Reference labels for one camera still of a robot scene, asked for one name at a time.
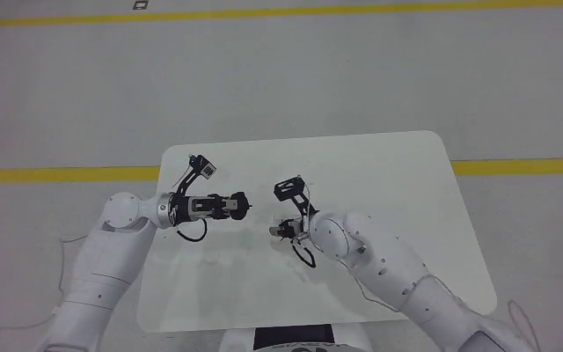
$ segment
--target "floor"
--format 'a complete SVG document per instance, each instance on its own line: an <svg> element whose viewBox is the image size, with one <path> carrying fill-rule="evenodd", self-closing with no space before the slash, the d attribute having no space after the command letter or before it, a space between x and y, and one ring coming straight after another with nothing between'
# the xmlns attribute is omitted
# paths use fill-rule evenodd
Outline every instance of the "floor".
<svg viewBox="0 0 563 352"><path fill-rule="evenodd" d="M346 4L150 0L145 13ZM174 144L419 129L438 133L451 160L563 158L561 7L2 22L132 7L130 0L0 1L0 169L158 165ZM458 183L497 292L492 316L508 321L514 299L543 351L563 351L563 175ZM154 181L0 183L0 326L52 311L58 238L86 234L111 194L150 197L155 188ZM67 266L78 248L68 245ZM118 305L103 351L218 348L221 331L144 333L135 321L139 288L137 280ZM437 350L408 321L365 327L378 350ZM0 350L29 350L46 328L2 331Z"/></svg>

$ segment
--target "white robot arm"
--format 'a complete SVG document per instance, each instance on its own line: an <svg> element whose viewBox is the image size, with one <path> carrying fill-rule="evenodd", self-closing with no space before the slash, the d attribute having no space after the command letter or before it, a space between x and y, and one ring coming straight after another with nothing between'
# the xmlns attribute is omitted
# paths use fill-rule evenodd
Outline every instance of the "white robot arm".
<svg viewBox="0 0 563 352"><path fill-rule="evenodd" d="M190 157L192 171L178 190L144 201L130 193L109 198L74 263L72 282L54 322L36 351L72 348L99 351L113 309L141 272L157 228L166 229L205 218L241 220L251 207L245 194L186 196L198 177L209 179L216 168L203 157ZM188 238L193 242L203 239Z"/></svg>
<svg viewBox="0 0 563 352"><path fill-rule="evenodd" d="M481 316L455 297L399 236L387 233L369 216L318 212L303 188L299 177L275 186L277 198L291 200L302 217L271 228L272 235L290 238L292 244L308 237L389 308L418 325L442 351L534 351L515 329ZM308 229L303 228L305 216ZM312 254L308 261L296 253L310 267L315 266Z"/></svg>

